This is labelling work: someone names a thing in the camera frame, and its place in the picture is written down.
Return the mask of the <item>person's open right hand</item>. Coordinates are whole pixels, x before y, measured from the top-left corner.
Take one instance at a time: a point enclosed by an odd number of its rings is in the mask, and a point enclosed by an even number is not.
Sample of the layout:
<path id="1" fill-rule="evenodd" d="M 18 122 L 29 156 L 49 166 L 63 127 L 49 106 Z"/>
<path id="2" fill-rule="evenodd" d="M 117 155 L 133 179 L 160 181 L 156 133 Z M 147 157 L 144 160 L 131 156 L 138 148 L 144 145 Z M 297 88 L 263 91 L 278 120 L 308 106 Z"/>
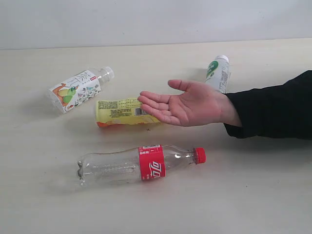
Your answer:
<path id="1" fill-rule="evenodd" d="M 230 99 L 209 85 L 178 79 L 169 80 L 168 85 L 183 93 L 180 95 L 161 95 L 142 91 L 137 98 L 141 102 L 141 109 L 160 122 L 184 127 L 211 123 L 242 126 L 239 115 Z"/>

